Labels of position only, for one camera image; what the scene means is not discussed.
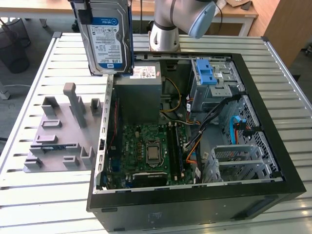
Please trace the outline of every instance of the yellow wire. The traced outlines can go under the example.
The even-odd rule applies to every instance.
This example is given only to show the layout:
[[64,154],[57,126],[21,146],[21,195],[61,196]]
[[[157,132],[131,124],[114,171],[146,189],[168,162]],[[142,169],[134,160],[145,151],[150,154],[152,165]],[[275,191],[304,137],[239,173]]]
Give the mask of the yellow wire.
[[172,108],[172,109],[169,109],[169,110],[160,110],[160,112],[172,112],[172,111],[176,110],[180,106],[180,104],[181,104],[181,94],[180,94],[179,89],[177,88],[176,84],[173,83],[172,80],[170,80],[169,78],[166,78],[166,79],[170,81],[170,83],[175,87],[175,89],[179,93],[179,102],[178,102],[178,104],[177,104],[177,106],[175,108]]

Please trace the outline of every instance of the green motherboard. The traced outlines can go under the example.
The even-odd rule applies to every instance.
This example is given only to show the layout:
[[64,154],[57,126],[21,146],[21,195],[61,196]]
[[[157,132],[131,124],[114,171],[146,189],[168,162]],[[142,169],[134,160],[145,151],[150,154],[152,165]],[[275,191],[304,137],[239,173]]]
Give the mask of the green motherboard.
[[[172,178],[172,159],[167,139],[168,125],[124,125],[122,130],[121,158],[112,162],[115,168],[111,175],[116,189],[129,188],[127,180],[135,173],[166,173],[166,185],[190,184],[192,171],[183,168],[182,177]],[[178,146],[182,150],[187,141],[184,125],[175,127]]]

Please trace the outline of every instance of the black trash bin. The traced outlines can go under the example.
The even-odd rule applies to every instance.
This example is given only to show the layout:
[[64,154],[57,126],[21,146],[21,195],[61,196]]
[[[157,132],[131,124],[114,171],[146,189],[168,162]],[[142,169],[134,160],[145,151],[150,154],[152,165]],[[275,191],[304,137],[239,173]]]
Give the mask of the black trash bin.
[[28,68],[29,60],[16,32],[0,32],[0,59],[12,73]]
[[8,22],[2,26],[2,30],[16,32],[23,47],[30,45],[30,39],[22,19],[8,18]]

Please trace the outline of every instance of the ram slot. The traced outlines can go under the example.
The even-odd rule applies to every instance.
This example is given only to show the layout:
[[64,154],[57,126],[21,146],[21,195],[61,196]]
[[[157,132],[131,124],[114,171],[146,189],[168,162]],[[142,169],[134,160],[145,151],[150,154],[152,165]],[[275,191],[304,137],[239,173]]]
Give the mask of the ram slot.
[[179,145],[175,126],[167,127],[168,153],[172,180],[181,179]]

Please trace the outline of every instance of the white sticker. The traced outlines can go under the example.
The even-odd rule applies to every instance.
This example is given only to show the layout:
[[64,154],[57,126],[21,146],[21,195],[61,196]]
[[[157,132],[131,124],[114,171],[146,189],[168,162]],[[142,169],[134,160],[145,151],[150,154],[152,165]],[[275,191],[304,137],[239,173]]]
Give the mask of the white sticker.
[[191,112],[191,105],[186,103],[186,111]]
[[42,150],[53,150],[54,148],[52,146],[44,146],[41,149]]
[[208,156],[209,156],[209,153],[204,152],[203,157],[201,157],[201,158],[202,158],[202,159],[207,159],[207,158],[208,158]]
[[196,169],[195,169],[195,174],[198,176],[198,178],[201,177],[201,172],[200,172],[200,170],[198,169],[198,167],[196,167]]
[[130,79],[156,79],[156,68],[154,66],[134,67]]
[[222,78],[223,76],[222,76],[222,73],[220,72],[220,73],[215,73],[215,74],[214,74],[214,77]]
[[97,63],[103,68],[122,66],[120,42],[116,38],[119,31],[117,18],[93,18],[90,25]]

